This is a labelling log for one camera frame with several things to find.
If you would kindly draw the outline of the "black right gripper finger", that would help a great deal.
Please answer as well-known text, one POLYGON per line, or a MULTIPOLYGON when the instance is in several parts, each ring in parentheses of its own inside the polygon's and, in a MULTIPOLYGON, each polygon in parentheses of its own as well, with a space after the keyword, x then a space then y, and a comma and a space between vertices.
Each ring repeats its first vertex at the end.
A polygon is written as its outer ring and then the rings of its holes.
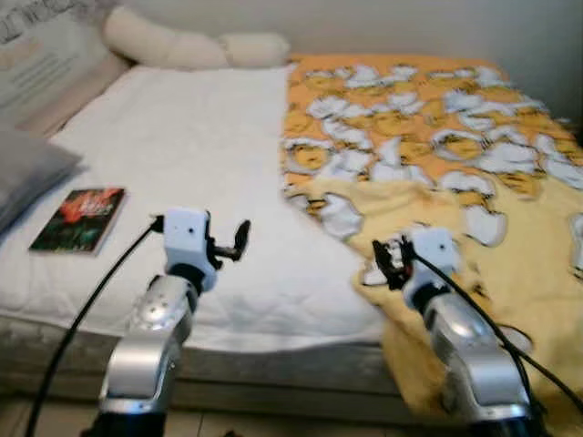
POLYGON ((382 241, 372 241, 373 266, 372 266, 372 286, 394 287, 392 276, 392 254, 382 241))

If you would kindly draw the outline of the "dark book with red flowers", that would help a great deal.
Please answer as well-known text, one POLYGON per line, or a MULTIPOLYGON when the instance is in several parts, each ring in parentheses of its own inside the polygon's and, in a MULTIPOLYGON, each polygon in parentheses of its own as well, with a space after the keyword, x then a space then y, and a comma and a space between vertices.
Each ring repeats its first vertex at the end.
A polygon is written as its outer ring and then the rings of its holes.
POLYGON ((75 188, 29 246, 34 253, 95 257, 113 228, 125 188, 75 188))

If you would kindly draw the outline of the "yellow egg print blanket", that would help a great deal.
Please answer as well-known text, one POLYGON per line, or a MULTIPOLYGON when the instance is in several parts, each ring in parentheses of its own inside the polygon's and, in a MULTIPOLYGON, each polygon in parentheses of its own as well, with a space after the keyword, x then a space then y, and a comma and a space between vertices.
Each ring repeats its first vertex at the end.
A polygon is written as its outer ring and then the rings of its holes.
POLYGON ((413 411, 442 413, 445 367, 400 289, 372 286, 372 241, 453 233, 458 286, 529 338, 548 428, 583 437, 582 149, 495 64, 312 55, 288 75, 283 193, 363 258, 353 288, 384 315, 382 351, 413 411))

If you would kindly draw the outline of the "grey rectangular pillow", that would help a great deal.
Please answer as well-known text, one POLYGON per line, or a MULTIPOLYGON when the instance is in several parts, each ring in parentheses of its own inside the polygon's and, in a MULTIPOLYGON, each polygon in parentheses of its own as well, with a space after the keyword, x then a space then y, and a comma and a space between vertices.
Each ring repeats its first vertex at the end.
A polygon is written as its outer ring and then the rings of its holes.
POLYGON ((82 157, 45 138, 0 127, 0 234, 63 179, 77 171, 82 157))

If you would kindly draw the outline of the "white quilted mattress pad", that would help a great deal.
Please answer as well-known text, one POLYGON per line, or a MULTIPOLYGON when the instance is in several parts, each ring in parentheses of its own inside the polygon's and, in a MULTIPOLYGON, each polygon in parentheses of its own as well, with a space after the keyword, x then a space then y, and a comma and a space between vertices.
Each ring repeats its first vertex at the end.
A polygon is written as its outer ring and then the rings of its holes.
POLYGON ((176 71, 134 67, 53 136, 82 172, 46 193, 0 237, 0 316, 65 328, 151 218, 205 209, 211 234, 233 241, 251 222, 239 262, 199 299, 188 345, 279 352, 376 342, 384 318, 353 288, 362 259, 283 195, 281 133, 287 69, 176 71), (77 188, 128 196, 96 253, 30 250, 77 188))

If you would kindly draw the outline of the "grey bed mattress base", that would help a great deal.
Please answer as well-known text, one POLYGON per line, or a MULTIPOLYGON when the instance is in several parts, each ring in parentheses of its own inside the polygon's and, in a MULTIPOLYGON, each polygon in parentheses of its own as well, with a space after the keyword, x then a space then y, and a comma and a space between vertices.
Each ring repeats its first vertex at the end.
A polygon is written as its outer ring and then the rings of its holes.
MULTIPOLYGON (((0 316, 0 388, 34 395, 63 329, 0 316)), ((172 387, 174 407, 283 413, 318 419, 447 424, 413 411, 372 344, 333 344, 272 353, 186 349, 172 387)))

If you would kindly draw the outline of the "beige braided bolster pillow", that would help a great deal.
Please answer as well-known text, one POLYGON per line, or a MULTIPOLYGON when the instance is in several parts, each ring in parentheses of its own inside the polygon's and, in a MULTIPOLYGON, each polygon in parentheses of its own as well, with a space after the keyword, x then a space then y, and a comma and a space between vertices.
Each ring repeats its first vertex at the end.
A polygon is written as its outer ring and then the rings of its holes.
POLYGON ((271 32, 208 35, 158 24, 117 5, 101 25, 106 46, 142 66, 159 69, 267 69, 292 57, 286 37, 271 32))

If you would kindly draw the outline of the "printed grey headboard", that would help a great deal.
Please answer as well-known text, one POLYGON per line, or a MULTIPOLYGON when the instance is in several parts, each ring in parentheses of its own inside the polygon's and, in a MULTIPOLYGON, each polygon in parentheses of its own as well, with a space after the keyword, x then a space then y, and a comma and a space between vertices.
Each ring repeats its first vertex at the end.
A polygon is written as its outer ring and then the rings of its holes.
POLYGON ((121 0, 0 0, 0 127, 53 135, 128 71, 103 25, 121 0))

